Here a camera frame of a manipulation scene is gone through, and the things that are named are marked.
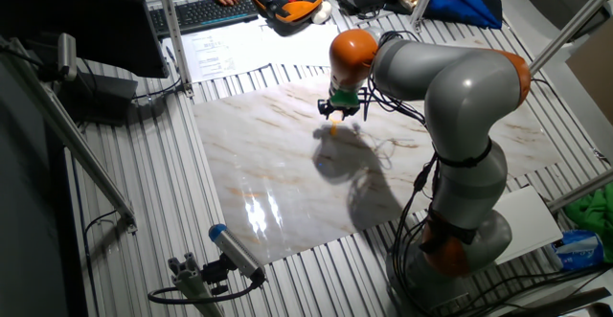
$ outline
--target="orange cap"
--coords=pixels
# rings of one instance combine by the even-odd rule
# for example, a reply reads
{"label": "orange cap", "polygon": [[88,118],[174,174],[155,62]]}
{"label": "orange cap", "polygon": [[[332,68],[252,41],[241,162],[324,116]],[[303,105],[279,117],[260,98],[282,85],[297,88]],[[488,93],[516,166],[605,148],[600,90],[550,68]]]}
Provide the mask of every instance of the orange cap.
{"label": "orange cap", "polygon": [[528,93],[530,92],[530,82],[532,80],[532,75],[530,74],[530,68],[528,68],[528,64],[526,63],[524,58],[516,54],[507,53],[501,50],[494,50],[494,51],[508,58],[509,61],[515,67],[515,70],[517,71],[517,76],[519,77],[519,86],[520,86],[519,104],[517,105],[519,106],[521,105],[522,102],[524,102],[524,100],[526,100],[526,97],[528,97]]}
{"label": "orange cap", "polygon": [[339,34],[329,48],[332,80],[338,85],[352,85],[367,78],[377,49],[376,40],[365,30]]}

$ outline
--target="table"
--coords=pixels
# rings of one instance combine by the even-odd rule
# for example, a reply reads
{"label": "table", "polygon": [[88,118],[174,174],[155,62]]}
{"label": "table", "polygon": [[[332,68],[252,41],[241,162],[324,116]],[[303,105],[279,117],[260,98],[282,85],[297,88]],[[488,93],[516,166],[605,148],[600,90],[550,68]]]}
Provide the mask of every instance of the table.
{"label": "table", "polygon": [[[156,0],[149,0],[149,4],[157,7]],[[405,16],[381,15],[376,20],[361,22],[334,11],[331,22],[341,31],[369,25],[406,30]],[[534,57],[508,26],[491,31],[424,20],[418,36],[432,43],[477,36],[494,49],[517,53],[528,61]],[[92,68],[96,74],[137,80],[139,95],[161,90],[178,78],[172,72],[168,79],[141,79],[98,63],[93,63]],[[204,150],[196,132],[192,106],[328,71],[322,67],[273,65],[199,83],[194,86],[191,99],[182,93],[172,93],[164,99],[142,99],[138,107],[130,110],[123,127],[87,127],[89,145],[122,194],[129,197],[139,228],[134,236],[125,232],[114,215],[107,218],[110,222],[92,227],[87,240],[92,254],[93,282],[88,275],[83,239],[78,239],[90,315],[96,315],[96,309],[102,316],[198,315],[192,306],[160,306],[147,300],[148,291],[171,286],[167,259],[182,259],[184,253],[193,252],[203,264],[216,260],[219,255],[207,234],[211,225],[223,222],[223,215],[209,168],[202,161]],[[536,77],[547,79],[542,74]],[[555,199],[607,169],[590,151],[586,142],[589,138],[583,137],[586,133],[579,123],[574,123],[575,117],[566,111],[568,106],[549,87],[534,83],[527,103],[564,161],[510,181],[508,191],[532,184],[546,198]],[[66,158],[71,173],[75,223],[80,234],[84,225],[112,211],[112,207],[70,153],[66,153]],[[560,225],[569,227],[563,218]],[[396,226],[396,222],[379,225],[268,264],[265,266],[268,283],[263,289],[221,306],[228,316],[408,315],[409,307],[398,296],[387,292],[385,259],[380,255],[391,246]],[[507,277],[549,270],[549,262],[538,250],[477,274],[467,284],[474,297]],[[247,282],[233,273],[229,285],[234,292],[246,287]],[[519,286],[510,284],[504,288],[514,291]],[[496,298],[496,294],[487,295],[490,301]],[[463,298],[458,304],[466,304],[468,300]]]}

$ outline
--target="marble board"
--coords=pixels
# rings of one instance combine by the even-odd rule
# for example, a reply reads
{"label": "marble board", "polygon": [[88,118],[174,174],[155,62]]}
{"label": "marble board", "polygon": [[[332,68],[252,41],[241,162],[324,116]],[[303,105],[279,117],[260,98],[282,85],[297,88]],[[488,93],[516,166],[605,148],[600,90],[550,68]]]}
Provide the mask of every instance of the marble board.
{"label": "marble board", "polygon": [[[375,103],[332,131],[317,111],[328,88],[321,76],[193,107],[226,224],[263,263],[399,217],[433,154],[422,126]],[[509,179],[559,161],[526,105],[490,136]]]}

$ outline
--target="black cable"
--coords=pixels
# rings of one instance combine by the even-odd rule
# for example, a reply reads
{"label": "black cable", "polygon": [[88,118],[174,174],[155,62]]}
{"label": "black cable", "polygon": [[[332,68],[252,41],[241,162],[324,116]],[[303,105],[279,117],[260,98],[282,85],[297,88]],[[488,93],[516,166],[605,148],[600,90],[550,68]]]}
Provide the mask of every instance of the black cable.
{"label": "black cable", "polygon": [[[89,83],[87,83],[87,82],[85,83],[85,85],[87,86],[87,88],[89,88],[90,91],[92,91],[92,102],[93,103],[97,103],[98,100],[96,99],[96,94],[98,92],[98,82],[96,81],[96,77],[94,76],[94,71],[92,71],[91,67],[89,66],[89,63],[87,63],[87,61],[84,60],[84,59],[82,61],[85,64],[85,68],[87,68],[87,71],[89,72],[89,76],[92,77],[92,81],[94,81],[94,88],[92,89],[89,86]],[[90,113],[91,113],[91,109],[87,110],[87,113],[85,114],[85,117],[83,117],[83,120],[79,122],[77,127],[80,128],[83,125],[83,123],[89,118]],[[83,128],[83,130],[81,132],[84,132],[88,125],[89,124],[85,124],[85,127]]]}
{"label": "black cable", "polygon": [[[409,34],[412,37],[414,37],[417,41],[419,41],[419,39],[409,31],[389,31],[389,32],[384,33],[381,36],[378,42],[378,47],[380,48],[381,46],[383,46],[383,44],[387,43],[388,41],[394,38],[402,38],[401,34]],[[418,121],[420,124],[422,124],[423,126],[427,128],[426,123],[425,123],[425,117],[418,110],[416,110],[415,107],[413,107],[412,105],[406,102],[399,101],[390,96],[386,96],[376,88],[376,82],[374,79],[373,69],[374,69],[374,66],[371,66],[371,72],[369,73],[369,77],[367,79],[368,83],[367,83],[366,88],[363,91],[363,96],[365,97],[365,99],[361,101],[362,103],[365,104],[364,105],[364,121],[366,121],[368,118],[368,110],[369,110],[370,103],[373,100],[375,100],[375,102],[377,102],[383,110],[387,112],[395,112],[395,111],[399,112],[405,116],[415,119],[416,121]]]}
{"label": "black cable", "polygon": [[[601,273],[600,273],[600,275],[601,275],[601,274],[603,274],[604,272],[606,272],[607,270],[609,270],[611,268],[611,266],[608,265],[608,264],[605,265],[605,267],[606,267],[605,270],[602,270],[602,267],[603,267],[603,265],[601,264],[601,265],[598,265],[598,266],[584,268],[584,269],[576,270],[576,271],[573,271],[573,272],[567,272],[567,273],[556,272],[556,273],[544,273],[544,274],[534,274],[534,275],[519,275],[519,276],[516,276],[516,277],[508,278],[508,279],[503,280],[500,283],[495,284],[490,289],[482,292],[477,298],[473,299],[467,306],[465,306],[462,309],[460,309],[460,310],[458,310],[458,311],[448,315],[448,317],[457,317],[457,316],[461,316],[461,315],[464,315],[464,314],[466,314],[468,312],[472,312],[472,311],[474,311],[474,313],[469,315],[471,317],[473,317],[473,316],[474,317],[476,317],[476,316],[486,316],[490,312],[492,312],[493,310],[495,310],[498,307],[500,307],[502,304],[505,304],[507,300],[509,300],[509,299],[519,295],[519,294],[528,292],[530,290],[533,290],[535,288],[539,288],[540,286],[544,286],[544,285],[547,285],[547,284],[566,283],[566,282],[569,282],[571,280],[578,279],[578,278],[580,278],[580,277],[582,277],[584,275],[590,275],[590,274],[593,274],[593,273],[599,272],[599,271],[601,271]],[[555,276],[555,277],[551,278],[551,279],[547,279],[547,280],[539,282],[539,283],[534,283],[534,284],[532,284],[532,285],[530,285],[528,287],[524,287],[524,288],[520,289],[517,292],[514,292],[514,293],[509,294],[508,296],[506,296],[504,298],[501,298],[501,299],[497,300],[494,303],[487,304],[487,305],[484,305],[484,306],[469,308],[472,305],[474,305],[474,303],[476,301],[478,301],[479,299],[483,298],[486,294],[491,292],[493,289],[495,289],[500,284],[506,283],[506,282],[511,281],[511,280],[517,280],[517,279],[544,278],[544,277],[551,277],[551,276]]]}
{"label": "black cable", "polygon": [[[75,163],[74,156],[71,156],[70,160],[72,161],[73,175],[77,176],[77,165],[75,165],[76,163]],[[75,190],[77,191],[75,196],[77,197],[77,201],[79,203],[79,216],[80,216],[79,220],[82,226],[83,225],[83,205],[82,205],[81,198],[80,198],[79,180],[76,180],[75,182]],[[96,316],[100,316],[100,312],[98,309],[98,297],[96,295],[96,285],[94,284],[94,271],[93,271],[92,262],[90,259],[87,237],[83,237],[83,247],[85,248],[85,261],[87,263],[87,275],[89,277],[89,284],[91,286],[92,294],[94,295],[94,308],[96,309]]]}
{"label": "black cable", "polygon": [[510,306],[510,307],[515,307],[515,308],[519,308],[519,309],[525,309],[525,310],[530,310],[533,309],[534,307],[525,307],[525,306],[519,306],[517,304],[512,304],[512,303],[501,303],[501,306]]}
{"label": "black cable", "polygon": [[92,220],[92,222],[90,222],[90,223],[87,225],[87,227],[85,227],[85,231],[83,231],[83,236],[84,236],[84,237],[87,237],[87,231],[89,231],[89,229],[90,229],[92,226],[94,226],[94,224],[95,224],[95,223],[96,223],[98,220],[102,219],[103,217],[107,217],[107,216],[109,216],[109,215],[113,215],[113,214],[115,214],[115,213],[117,213],[117,210],[114,210],[113,212],[109,212],[109,213],[104,214],[104,215],[100,215],[100,216],[96,217],[95,219],[93,219],[93,220]]}
{"label": "black cable", "polygon": [[585,136],[585,134],[583,133],[583,131],[581,130],[581,128],[577,124],[577,121],[575,121],[575,118],[573,117],[571,112],[568,110],[568,108],[566,107],[564,102],[562,102],[561,98],[559,97],[559,94],[556,92],[554,87],[547,80],[544,80],[544,79],[533,79],[533,81],[534,82],[544,83],[544,84],[546,84],[549,87],[549,89],[552,91],[554,96],[556,96],[556,98],[559,100],[559,103],[560,103],[560,105],[562,105],[562,108],[564,109],[564,111],[568,114],[568,117],[571,119],[571,121],[573,121],[573,124],[579,130],[579,133],[581,133],[581,136],[583,137],[583,140],[585,140],[587,145],[590,146],[592,150],[596,151],[601,156],[601,158],[599,158],[600,160],[603,160],[606,164],[611,165],[611,162],[608,160],[608,158],[604,157],[604,155],[602,155],[602,153],[599,150],[596,149],[596,146],[594,146],[594,144],[592,144],[592,142],[587,138],[587,136]]}
{"label": "black cable", "polygon": [[156,289],[154,291],[149,292],[147,294],[147,297],[150,301],[154,303],[165,304],[165,305],[211,304],[211,303],[225,302],[225,301],[233,300],[236,298],[240,298],[244,296],[245,294],[251,292],[252,290],[256,289],[257,287],[259,287],[262,283],[263,281],[260,283],[253,282],[249,285],[249,287],[245,288],[244,290],[238,293],[227,294],[221,297],[214,297],[214,298],[171,299],[171,298],[156,297],[156,295],[159,295],[159,294],[179,291],[177,287],[166,287],[166,288]]}
{"label": "black cable", "polygon": [[179,84],[179,82],[181,82],[181,78],[179,78],[177,81],[175,81],[175,82],[174,82],[172,85],[170,85],[170,86],[168,86],[168,87],[166,87],[166,88],[164,88],[164,89],[162,89],[162,90],[160,90],[160,91],[153,92],[153,93],[148,93],[148,94],[145,94],[145,95],[142,95],[142,96],[136,96],[136,97],[132,98],[132,100],[133,100],[133,101],[135,101],[135,100],[138,100],[138,99],[141,99],[141,98],[151,98],[151,97],[153,97],[153,96],[157,96],[157,95],[159,95],[159,94],[166,93],[166,92],[168,92],[170,89],[172,89],[173,87],[175,87],[176,85],[178,85],[178,84]]}
{"label": "black cable", "polygon": [[9,49],[9,47],[6,46],[6,45],[0,45],[0,53],[7,53],[7,54],[10,54],[10,55],[13,55],[14,57],[19,57],[19,58],[21,58],[21,59],[23,59],[25,61],[30,62],[31,64],[33,64],[35,66],[38,66],[38,67],[40,67],[42,69],[47,69],[47,67],[45,67],[44,64],[36,61],[35,59],[29,58],[29,57],[27,57],[25,55],[21,55],[21,54],[17,53],[16,51],[12,50],[12,49]]}
{"label": "black cable", "polygon": [[572,296],[574,296],[575,294],[577,294],[579,291],[581,291],[585,286],[587,286],[588,284],[590,284],[591,282],[593,282],[595,279],[599,278],[600,276],[602,276],[604,273],[606,273],[607,271],[609,271],[609,269],[605,269],[602,272],[600,272],[599,274],[595,275],[594,278],[588,280],[587,282],[585,282],[584,284],[582,284],[579,288],[575,289],[573,291],[573,293],[569,294],[566,298],[570,298]]}
{"label": "black cable", "polygon": [[395,234],[395,239],[394,239],[394,243],[392,246],[392,251],[391,251],[391,256],[392,256],[392,265],[393,265],[393,269],[394,269],[394,274],[397,277],[398,283],[400,284],[400,287],[402,288],[402,290],[405,292],[405,295],[407,296],[407,298],[409,298],[409,300],[411,301],[411,303],[413,304],[413,306],[423,315],[425,316],[432,316],[423,306],[421,306],[421,304],[413,297],[411,296],[411,294],[409,293],[409,284],[408,282],[406,282],[405,280],[405,271],[404,269],[406,268],[406,259],[407,259],[407,254],[408,254],[408,247],[410,246],[411,242],[413,241],[413,238],[416,237],[420,231],[421,228],[423,227],[425,220],[423,220],[422,222],[418,223],[417,225],[413,226],[408,234],[410,234],[410,238],[408,243],[406,244],[406,248],[403,254],[400,254],[400,245],[403,243],[403,230],[404,230],[404,225],[406,223],[406,218],[409,215],[409,211],[411,209],[411,206],[413,205],[413,201],[415,199],[415,196],[418,194],[418,192],[420,192],[423,187],[425,186],[425,184],[427,183],[428,180],[428,175],[430,174],[430,171],[432,170],[432,167],[435,165],[435,163],[437,162],[437,155],[436,153],[432,156],[432,159],[430,160],[430,162],[428,162],[424,167],[423,170],[420,172],[420,174],[418,174],[417,178],[415,179],[415,182],[413,183],[413,193],[411,194],[411,197],[409,198],[409,201],[407,202],[406,206],[404,207],[404,209],[402,210],[402,214],[400,215],[400,220],[399,220],[399,224],[397,227],[397,231]]}
{"label": "black cable", "polygon": [[87,68],[87,71],[89,72],[89,75],[92,77],[92,80],[94,81],[94,90],[93,90],[92,94],[93,94],[93,98],[95,100],[96,99],[96,92],[98,92],[98,82],[96,81],[96,77],[94,76],[94,72],[89,67],[89,63],[87,63],[86,60],[83,60],[83,63],[85,63],[85,67]]}
{"label": "black cable", "polygon": [[373,19],[376,19],[380,14],[381,14],[381,9],[376,10],[376,11],[359,12],[355,16],[357,16],[357,18],[360,20],[373,20]]}

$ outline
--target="paper sheet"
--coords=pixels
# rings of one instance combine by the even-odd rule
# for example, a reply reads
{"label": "paper sheet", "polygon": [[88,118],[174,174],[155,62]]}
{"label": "paper sheet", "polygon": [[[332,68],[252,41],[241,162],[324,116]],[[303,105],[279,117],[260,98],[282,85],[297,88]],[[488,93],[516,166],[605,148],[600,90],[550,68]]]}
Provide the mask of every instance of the paper sheet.
{"label": "paper sheet", "polygon": [[[237,24],[183,35],[183,49],[192,82],[221,79],[256,70],[270,63],[264,54],[261,24]],[[162,43],[172,50],[169,38]]]}
{"label": "paper sheet", "polygon": [[271,63],[329,67],[329,46],[338,35],[334,25],[309,25],[290,36],[264,28],[263,39]]}
{"label": "paper sheet", "polygon": [[495,261],[498,265],[562,239],[556,220],[533,187],[502,195],[494,210],[512,231],[511,244]]}

